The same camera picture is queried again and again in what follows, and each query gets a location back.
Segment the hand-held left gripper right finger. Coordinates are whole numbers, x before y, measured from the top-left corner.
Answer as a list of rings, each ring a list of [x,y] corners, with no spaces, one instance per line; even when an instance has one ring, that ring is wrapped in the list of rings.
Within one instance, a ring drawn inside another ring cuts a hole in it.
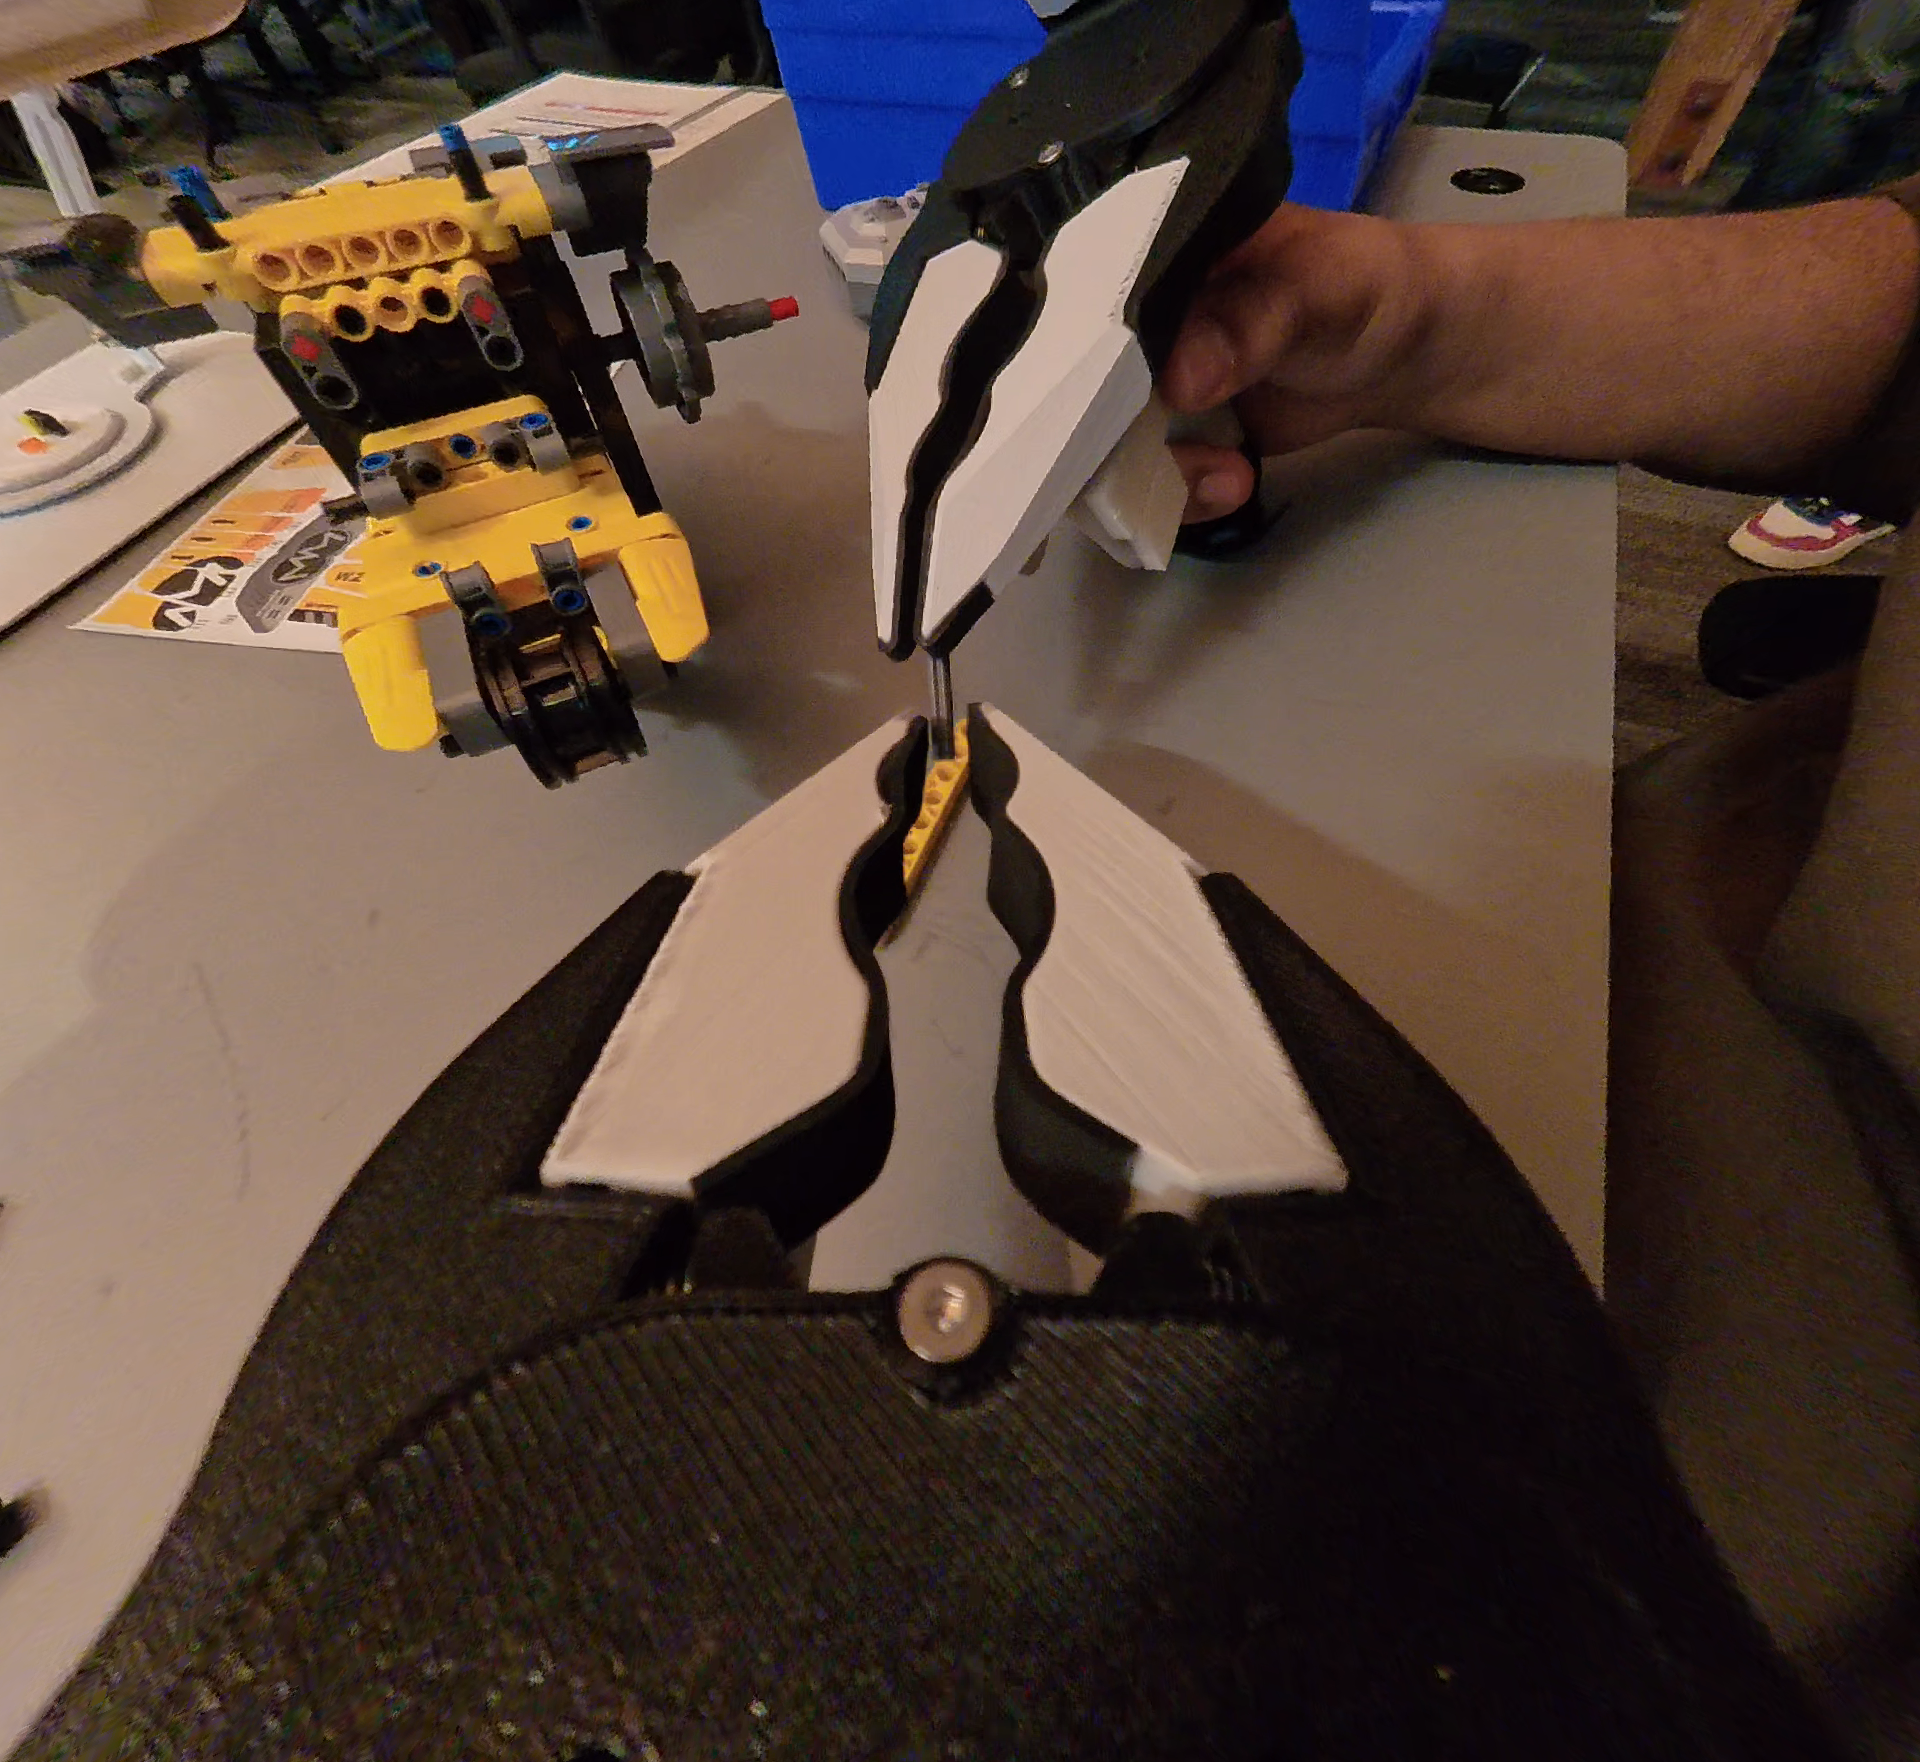
[[[971,796],[1019,951],[997,1138],[1021,1197],[1108,1255],[1136,1216],[1344,1192],[1202,865],[992,704],[971,708]]]

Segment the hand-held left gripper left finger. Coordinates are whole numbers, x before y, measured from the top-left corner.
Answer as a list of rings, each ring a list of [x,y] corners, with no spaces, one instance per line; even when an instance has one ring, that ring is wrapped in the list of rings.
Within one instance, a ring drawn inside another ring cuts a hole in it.
[[[927,723],[898,716],[696,857],[541,1181],[758,1208],[814,1237],[881,1174],[877,937],[904,906]]]

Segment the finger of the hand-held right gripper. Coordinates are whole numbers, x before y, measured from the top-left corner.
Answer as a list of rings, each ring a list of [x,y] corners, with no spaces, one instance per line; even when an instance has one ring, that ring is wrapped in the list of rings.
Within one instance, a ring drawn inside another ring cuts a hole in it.
[[[1149,401],[1124,303],[1189,171],[1126,173],[1049,241],[1037,317],[986,391],[986,416],[934,490],[911,641],[950,647],[962,608],[999,596]]]
[[[953,241],[924,261],[867,401],[877,642],[898,663],[942,634],[1010,538],[1010,482],[997,449],[999,429],[967,454],[936,449],[914,482],[927,437],[947,443],[939,423],[967,439],[982,421],[1007,348],[992,340],[986,375],[962,375],[956,411],[947,408],[950,365],[1007,272],[1003,250],[982,240]]]

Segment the yellow perforated toy beam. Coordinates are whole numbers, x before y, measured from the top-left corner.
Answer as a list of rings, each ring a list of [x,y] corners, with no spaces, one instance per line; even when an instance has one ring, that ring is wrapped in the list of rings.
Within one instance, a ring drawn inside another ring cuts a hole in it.
[[[924,765],[919,811],[908,825],[902,843],[902,909],[914,904],[934,860],[939,857],[944,837],[950,835],[950,828],[967,800],[969,781],[969,721],[956,720],[951,727],[950,753],[942,758],[930,757]]]

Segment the person's right forearm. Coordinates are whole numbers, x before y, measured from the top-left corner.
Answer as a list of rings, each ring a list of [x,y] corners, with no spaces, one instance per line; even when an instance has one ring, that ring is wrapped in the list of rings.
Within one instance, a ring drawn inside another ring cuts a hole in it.
[[[1915,212],[1433,230],[1402,423],[1915,516]]]

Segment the person's right hand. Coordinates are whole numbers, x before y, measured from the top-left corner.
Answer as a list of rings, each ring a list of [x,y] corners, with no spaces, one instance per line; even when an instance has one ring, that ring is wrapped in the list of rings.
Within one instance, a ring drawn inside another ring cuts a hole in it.
[[[1230,448],[1173,445],[1187,528],[1251,505],[1260,460],[1344,429],[1451,426],[1457,245],[1439,224],[1282,204],[1213,264],[1173,333],[1159,398],[1229,408]]]

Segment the grey white hub device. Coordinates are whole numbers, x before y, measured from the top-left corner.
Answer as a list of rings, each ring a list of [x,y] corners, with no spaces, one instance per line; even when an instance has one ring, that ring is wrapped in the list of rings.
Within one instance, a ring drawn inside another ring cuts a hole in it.
[[[842,275],[851,312],[863,324],[873,319],[882,275],[924,209],[930,187],[930,183],[919,183],[900,194],[858,201],[829,212],[820,223],[822,254]]]

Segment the blue plastic bin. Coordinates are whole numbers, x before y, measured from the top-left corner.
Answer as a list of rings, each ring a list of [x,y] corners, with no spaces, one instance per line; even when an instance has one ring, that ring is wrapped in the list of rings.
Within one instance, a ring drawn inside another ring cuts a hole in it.
[[[1044,45],[1024,0],[758,0],[826,209],[930,183],[989,89]],[[1306,73],[1292,198],[1350,209],[1412,112],[1449,0],[1291,0]]]

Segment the white instruction paper sheet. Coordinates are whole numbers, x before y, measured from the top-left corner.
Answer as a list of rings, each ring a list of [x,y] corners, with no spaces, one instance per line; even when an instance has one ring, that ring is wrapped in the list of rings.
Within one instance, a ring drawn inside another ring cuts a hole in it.
[[[488,173],[515,167],[510,146],[536,175],[565,180],[584,157],[614,149],[617,130],[662,130],[647,161],[668,165],[758,112],[783,103],[779,89],[693,87],[557,71],[462,119],[468,146]]]

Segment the yellow brick-built vehicle model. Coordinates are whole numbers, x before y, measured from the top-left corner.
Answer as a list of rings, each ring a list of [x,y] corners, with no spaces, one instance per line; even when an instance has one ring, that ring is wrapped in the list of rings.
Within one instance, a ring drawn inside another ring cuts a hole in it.
[[[144,344],[253,312],[253,346],[348,479],[364,526],[342,653],[378,747],[515,748],[547,788],[646,753],[641,702],[709,622],[614,365],[696,423],[709,348],[794,300],[696,309],[647,246],[659,123],[475,146],[227,212],[196,171],[166,224],[82,214],[16,256]]]

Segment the person's olive clothing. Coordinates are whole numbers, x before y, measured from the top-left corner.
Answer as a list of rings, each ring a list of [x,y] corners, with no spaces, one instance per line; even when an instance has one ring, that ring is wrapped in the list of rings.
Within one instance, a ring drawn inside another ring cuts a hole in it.
[[[1915,1756],[1917,575],[1617,781],[1607,1299],[1855,1756]]]

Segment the orange printed sticker sheet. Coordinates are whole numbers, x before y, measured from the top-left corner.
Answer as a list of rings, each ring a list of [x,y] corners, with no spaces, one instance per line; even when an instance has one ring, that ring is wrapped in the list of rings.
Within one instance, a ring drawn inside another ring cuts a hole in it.
[[[364,526],[327,511],[346,492],[310,429],[284,437],[77,627],[337,655],[365,585]]]

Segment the white flat board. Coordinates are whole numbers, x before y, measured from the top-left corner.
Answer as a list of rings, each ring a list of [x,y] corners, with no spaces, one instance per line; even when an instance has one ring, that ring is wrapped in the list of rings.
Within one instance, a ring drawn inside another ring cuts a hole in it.
[[[2,516],[5,631],[295,426],[248,337],[212,332],[142,350],[166,369],[154,391],[158,432],[142,460],[70,501]]]

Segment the white pink sneaker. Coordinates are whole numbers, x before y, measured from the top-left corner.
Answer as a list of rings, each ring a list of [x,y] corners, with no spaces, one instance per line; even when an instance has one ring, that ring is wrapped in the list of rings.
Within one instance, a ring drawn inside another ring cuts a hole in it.
[[[1894,533],[1883,519],[1864,516],[1821,496],[1770,501],[1750,515],[1726,545],[1745,563],[1774,574],[1824,571]]]

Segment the white round disc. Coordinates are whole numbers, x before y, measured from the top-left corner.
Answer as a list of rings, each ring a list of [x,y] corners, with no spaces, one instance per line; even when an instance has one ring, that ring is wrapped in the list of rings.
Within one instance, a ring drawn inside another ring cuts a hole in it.
[[[161,359],[85,346],[2,395],[2,516],[17,519],[122,475],[158,432]]]

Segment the wooden post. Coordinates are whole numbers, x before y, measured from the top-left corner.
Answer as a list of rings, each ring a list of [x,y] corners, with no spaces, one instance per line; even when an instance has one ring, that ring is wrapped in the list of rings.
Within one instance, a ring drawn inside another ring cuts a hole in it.
[[[1713,165],[1802,0],[1690,0],[1632,127],[1629,185],[1669,194]]]

